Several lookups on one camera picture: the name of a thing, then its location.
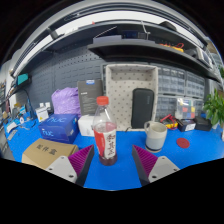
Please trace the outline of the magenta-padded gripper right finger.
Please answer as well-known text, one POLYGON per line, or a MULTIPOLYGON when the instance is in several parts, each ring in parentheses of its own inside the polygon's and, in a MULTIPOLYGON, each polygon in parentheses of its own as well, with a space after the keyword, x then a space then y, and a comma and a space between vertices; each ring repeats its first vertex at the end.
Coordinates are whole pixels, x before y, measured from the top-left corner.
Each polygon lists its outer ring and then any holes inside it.
POLYGON ((132 156, 142 186, 179 171, 179 168, 166 156, 157 157, 136 145, 132 146, 132 156))

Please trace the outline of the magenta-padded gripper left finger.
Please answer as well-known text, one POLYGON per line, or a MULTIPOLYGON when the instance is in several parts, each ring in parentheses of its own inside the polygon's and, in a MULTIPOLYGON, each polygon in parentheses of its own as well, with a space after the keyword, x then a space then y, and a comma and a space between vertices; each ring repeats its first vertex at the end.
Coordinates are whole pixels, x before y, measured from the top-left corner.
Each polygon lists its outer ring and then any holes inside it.
POLYGON ((84 186, 93 156, 94 146, 90 145, 69 157, 60 156, 46 170, 79 186, 84 186))

